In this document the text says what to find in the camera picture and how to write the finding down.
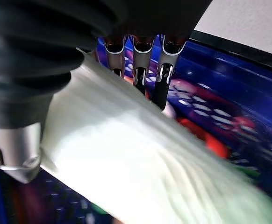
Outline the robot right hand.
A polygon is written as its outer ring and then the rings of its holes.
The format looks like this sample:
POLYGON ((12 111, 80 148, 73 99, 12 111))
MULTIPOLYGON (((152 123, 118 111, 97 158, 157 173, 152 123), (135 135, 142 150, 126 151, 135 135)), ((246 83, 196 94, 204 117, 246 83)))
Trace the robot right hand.
POLYGON ((55 93, 100 37, 188 38, 208 0, 0 0, 0 169, 28 183, 55 93))

